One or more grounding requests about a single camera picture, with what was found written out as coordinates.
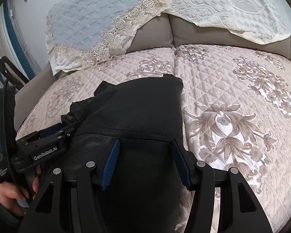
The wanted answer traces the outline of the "person's left hand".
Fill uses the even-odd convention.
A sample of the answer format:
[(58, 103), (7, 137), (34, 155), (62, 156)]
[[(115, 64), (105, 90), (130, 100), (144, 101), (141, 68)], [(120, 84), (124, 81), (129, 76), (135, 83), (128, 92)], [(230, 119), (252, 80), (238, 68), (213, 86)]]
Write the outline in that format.
[(18, 187), (9, 182), (0, 183), (0, 204), (15, 216), (24, 216), (23, 209), (18, 201), (26, 201), (29, 197), (30, 193), (23, 187)]

